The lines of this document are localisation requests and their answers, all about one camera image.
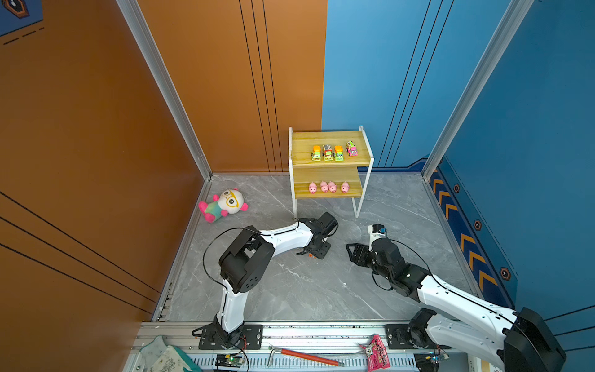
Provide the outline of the pink toy truck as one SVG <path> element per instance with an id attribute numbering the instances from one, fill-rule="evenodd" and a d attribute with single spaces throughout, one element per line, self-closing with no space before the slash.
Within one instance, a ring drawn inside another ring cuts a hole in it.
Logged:
<path id="1" fill-rule="evenodd" d="M 357 146 L 352 140 L 346 142 L 346 151 L 349 157 L 356 157 L 358 155 Z"/>

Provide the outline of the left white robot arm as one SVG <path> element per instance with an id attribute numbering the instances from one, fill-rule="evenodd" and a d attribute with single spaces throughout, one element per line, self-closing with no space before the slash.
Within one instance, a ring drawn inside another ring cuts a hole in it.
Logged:
<path id="1" fill-rule="evenodd" d="M 200 350 L 259 350 L 263 326 L 247 325 L 245 307 L 249 292 L 263 279 L 274 257 L 297 250 L 322 260 L 331 244 L 327 242 L 339 227 L 326 212 L 319 218 L 297 219 L 290 226 L 274 230 L 243 227 L 218 260 L 220 278 L 208 278 L 223 287 L 221 305 L 211 323 L 192 331 Z"/>

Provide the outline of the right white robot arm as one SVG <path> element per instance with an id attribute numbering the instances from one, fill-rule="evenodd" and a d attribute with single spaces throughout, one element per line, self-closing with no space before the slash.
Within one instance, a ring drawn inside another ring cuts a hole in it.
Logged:
<path id="1" fill-rule="evenodd" d="M 539 313 L 516 311 L 446 283 L 405 261 L 393 240 L 346 245 L 357 266 L 388 280 L 390 290 L 424 307 L 409 322 L 411 345 L 452 347 L 503 371 L 561 371 L 567 355 Z"/>

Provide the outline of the orange green toy truck bottom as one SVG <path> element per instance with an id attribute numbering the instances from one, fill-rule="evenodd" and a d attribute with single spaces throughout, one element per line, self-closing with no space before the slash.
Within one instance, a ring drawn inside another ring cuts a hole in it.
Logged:
<path id="1" fill-rule="evenodd" d="M 322 150 L 319 145 L 314 145 L 312 152 L 311 152 L 311 160 L 312 161 L 320 161 L 322 159 Z"/>

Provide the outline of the green orange toy truck top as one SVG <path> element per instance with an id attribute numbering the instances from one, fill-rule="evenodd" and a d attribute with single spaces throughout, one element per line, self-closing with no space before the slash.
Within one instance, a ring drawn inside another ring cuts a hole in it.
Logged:
<path id="1" fill-rule="evenodd" d="M 344 161 L 344 154 L 343 154 L 342 146 L 340 146 L 340 145 L 335 146 L 334 158 L 335 158 L 335 161 Z"/>

